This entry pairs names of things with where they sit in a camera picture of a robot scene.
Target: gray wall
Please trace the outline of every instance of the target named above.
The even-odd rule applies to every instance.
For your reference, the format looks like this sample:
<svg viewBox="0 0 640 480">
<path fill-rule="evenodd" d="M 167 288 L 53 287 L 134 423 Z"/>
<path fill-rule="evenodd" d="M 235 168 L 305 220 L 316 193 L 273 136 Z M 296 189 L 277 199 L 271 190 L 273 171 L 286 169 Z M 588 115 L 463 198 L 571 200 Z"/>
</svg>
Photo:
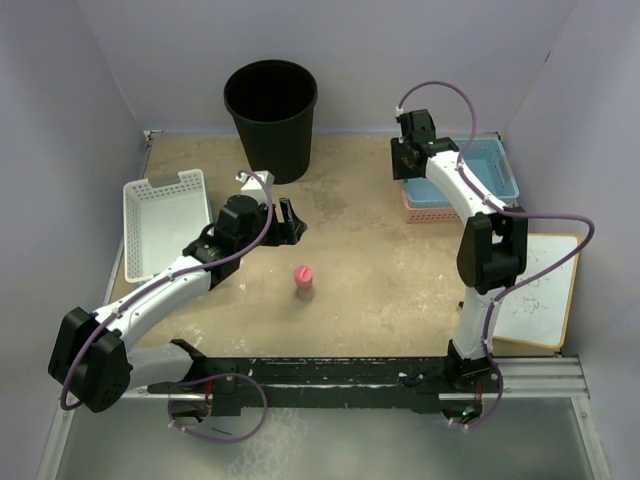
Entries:
<svg viewBox="0 0 640 480">
<path fill-rule="evenodd" d="M 0 0 L 0 465 L 35 477 L 62 316 L 100 305 L 144 141 L 73 0 Z"/>
<path fill-rule="evenodd" d="M 568 347 L 582 358 L 618 479 L 640 471 L 639 79 L 640 3 L 581 0 L 506 136 L 527 209 L 596 222 Z"/>
<path fill-rule="evenodd" d="M 78 0 L 145 128 L 230 131 L 224 82 L 280 57 L 318 79 L 320 131 L 394 129 L 425 79 L 469 92 L 481 131 L 506 127 L 576 0 Z M 438 126 L 468 130 L 464 104 L 432 87 Z M 411 106 L 425 105 L 416 95 Z"/>
</svg>

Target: white plastic tray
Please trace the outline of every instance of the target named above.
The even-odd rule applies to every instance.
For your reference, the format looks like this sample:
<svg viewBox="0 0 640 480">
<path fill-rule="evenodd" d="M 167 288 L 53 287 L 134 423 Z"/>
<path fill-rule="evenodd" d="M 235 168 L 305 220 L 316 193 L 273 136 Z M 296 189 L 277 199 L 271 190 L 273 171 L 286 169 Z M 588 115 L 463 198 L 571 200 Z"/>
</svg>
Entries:
<svg viewBox="0 0 640 480">
<path fill-rule="evenodd" d="M 211 223 L 202 170 L 129 182 L 124 197 L 124 275 L 139 283 L 167 268 Z"/>
</svg>

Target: pink plastic basket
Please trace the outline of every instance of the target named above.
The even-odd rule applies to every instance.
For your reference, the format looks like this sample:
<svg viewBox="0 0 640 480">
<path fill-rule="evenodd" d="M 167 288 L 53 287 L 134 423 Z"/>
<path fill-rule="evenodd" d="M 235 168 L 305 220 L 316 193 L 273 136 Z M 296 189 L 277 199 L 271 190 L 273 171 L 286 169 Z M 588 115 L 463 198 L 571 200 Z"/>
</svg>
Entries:
<svg viewBox="0 0 640 480">
<path fill-rule="evenodd" d="M 407 192 L 402 189 L 402 203 L 404 205 L 404 221 L 407 223 L 460 221 L 460 217 L 453 207 L 412 208 L 407 200 Z"/>
</svg>

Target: brown table surface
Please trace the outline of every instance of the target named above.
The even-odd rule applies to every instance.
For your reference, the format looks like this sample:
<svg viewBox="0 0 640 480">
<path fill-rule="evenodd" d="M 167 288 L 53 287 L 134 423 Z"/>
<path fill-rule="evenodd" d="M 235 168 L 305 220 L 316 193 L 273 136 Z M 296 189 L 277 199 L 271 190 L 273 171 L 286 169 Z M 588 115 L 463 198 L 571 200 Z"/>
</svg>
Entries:
<svg viewBox="0 0 640 480">
<path fill-rule="evenodd" d="M 145 176 L 201 169 L 215 214 L 247 166 L 234 137 L 154 140 Z M 175 311 L 139 347 L 183 338 L 209 356 L 437 356 L 459 322 L 459 222 L 408 225 L 386 137 L 315 137 L 311 166 L 277 185 L 308 226 L 296 246 L 260 247 L 213 291 Z M 316 296 L 295 296 L 293 271 L 314 271 Z M 134 288 L 117 272 L 112 300 Z M 502 355 L 551 352 L 496 341 Z"/>
</svg>

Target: gray floor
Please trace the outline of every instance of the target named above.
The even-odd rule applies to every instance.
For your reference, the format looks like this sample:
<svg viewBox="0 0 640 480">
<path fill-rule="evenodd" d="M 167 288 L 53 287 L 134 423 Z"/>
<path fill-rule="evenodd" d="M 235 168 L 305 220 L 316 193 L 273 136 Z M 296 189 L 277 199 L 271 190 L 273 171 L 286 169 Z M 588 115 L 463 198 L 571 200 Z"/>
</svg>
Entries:
<svg viewBox="0 0 640 480">
<path fill-rule="evenodd" d="M 241 434 L 260 412 L 211 419 Z M 80 409 L 58 480 L 591 479 L 569 399 L 509 399 L 476 430 L 400 410 L 272 409 L 245 443 L 213 445 L 167 428 L 166 398 Z"/>
</svg>

